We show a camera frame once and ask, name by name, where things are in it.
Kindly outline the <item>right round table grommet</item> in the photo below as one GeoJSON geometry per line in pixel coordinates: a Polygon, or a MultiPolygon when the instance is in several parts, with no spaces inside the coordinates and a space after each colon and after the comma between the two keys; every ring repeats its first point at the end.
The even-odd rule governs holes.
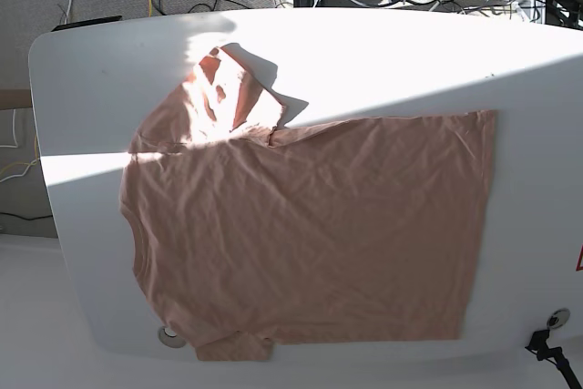
{"type": "Polygon", "coordinates": [[[549,330],[557,330],[564,326],[570,318],[570,310],[568,308],[561,308],[554,311],[547,319],[547,328],[549,330]]]}

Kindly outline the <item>red warning sticker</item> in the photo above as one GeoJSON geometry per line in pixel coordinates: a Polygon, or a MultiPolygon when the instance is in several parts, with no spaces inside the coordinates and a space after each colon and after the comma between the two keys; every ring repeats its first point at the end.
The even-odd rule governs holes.
{"type": "Polygon", "coordinates": [[[577,266],[576,266],[576,271],[582,271],[583,270],[583,247],[581,247],[580,253],[578,255],[578,262],[577,262],[577,266]]]}

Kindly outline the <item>salmon pink T-shirt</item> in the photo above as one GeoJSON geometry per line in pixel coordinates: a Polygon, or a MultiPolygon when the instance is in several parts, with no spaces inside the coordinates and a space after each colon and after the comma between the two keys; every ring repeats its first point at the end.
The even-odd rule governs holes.
{"type": "Polygon", "coordinates": [[[119,205],[155,314],[212,362],[458,339],[496,112],[304,128],[284,112],[216,47],[138,127],[119,205]]]}

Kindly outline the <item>round metal table grommet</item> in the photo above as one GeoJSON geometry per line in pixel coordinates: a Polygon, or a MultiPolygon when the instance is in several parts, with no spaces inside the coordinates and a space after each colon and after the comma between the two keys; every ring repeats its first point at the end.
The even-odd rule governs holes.
{"type": "Polygon", "coordinates": [[[186,346],[186,341],[179,337],[169,327],[161,326],[158,328],[157,336],[159,341],[168,348],[180,349],[186,346]]]}

